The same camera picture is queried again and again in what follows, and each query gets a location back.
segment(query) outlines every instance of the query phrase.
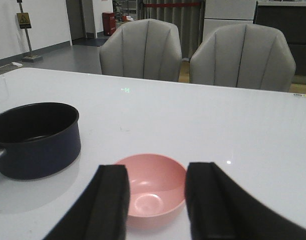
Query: chair backrest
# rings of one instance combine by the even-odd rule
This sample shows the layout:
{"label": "chair backrest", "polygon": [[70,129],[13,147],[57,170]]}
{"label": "chair backrest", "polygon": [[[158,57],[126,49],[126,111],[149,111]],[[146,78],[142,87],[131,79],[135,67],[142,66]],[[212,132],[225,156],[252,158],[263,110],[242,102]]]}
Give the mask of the chair backrest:
{"label": "chair backrest", "polygon": [[227,87],[288,91],[295,62],[280,30],[234,24],[210,33],[190,63],[190,81]]}
{"label": "chair backrest", "polygon": [[100,48],[105,75],[176,82],[181,60],[177,26],[155,19],[122,24]]}

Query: yellow warning sign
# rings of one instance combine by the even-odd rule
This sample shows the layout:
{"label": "yellow warning sign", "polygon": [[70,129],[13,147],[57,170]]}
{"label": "yellow warning sign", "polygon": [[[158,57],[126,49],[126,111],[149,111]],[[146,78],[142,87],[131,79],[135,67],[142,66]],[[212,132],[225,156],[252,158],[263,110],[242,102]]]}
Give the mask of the yellow warning sign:
{"label": "yellow warning sign", "polygon": [[21,29],[31,29],[31,21],[29,20],[29,15],[28,12],[21,12],[21,13],[17,13],[17,18],[18,18],[18,23],[19,23],[19,27]]}

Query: pink bowl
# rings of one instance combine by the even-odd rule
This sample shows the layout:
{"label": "pink bowl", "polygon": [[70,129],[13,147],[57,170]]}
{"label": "pink bowl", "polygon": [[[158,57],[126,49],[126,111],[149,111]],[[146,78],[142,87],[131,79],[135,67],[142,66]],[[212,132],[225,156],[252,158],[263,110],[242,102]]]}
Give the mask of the pink bowl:
{"label": "pink bowl", "polygon": [[130,182],[128,226],[158,228],[179,215],[185,204],[183,165],[153,153],[129,156],[116,164],[126,166]]}

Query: red fire extinguisher cabinet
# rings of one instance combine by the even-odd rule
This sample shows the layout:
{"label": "red fire extinguisher cabinet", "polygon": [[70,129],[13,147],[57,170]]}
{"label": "red fire extinguisher cabinet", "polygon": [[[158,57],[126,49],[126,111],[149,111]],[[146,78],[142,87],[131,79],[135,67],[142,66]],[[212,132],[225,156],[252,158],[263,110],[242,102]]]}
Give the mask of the red fire extinguisher cabinet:
{"label": "red fire extinguisher cabinet", "polygon": [[103,12],[104,35],[111,36],[116,30],[116,21],[114,12]]}

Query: door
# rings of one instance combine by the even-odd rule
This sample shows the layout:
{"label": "door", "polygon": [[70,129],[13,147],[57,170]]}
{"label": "door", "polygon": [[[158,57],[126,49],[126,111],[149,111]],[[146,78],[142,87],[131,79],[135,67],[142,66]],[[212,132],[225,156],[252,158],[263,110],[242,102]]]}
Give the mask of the door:
{"label": "door", "polygon": [[66,0],[66,6],[72,40],[85,37],[81,0]]}

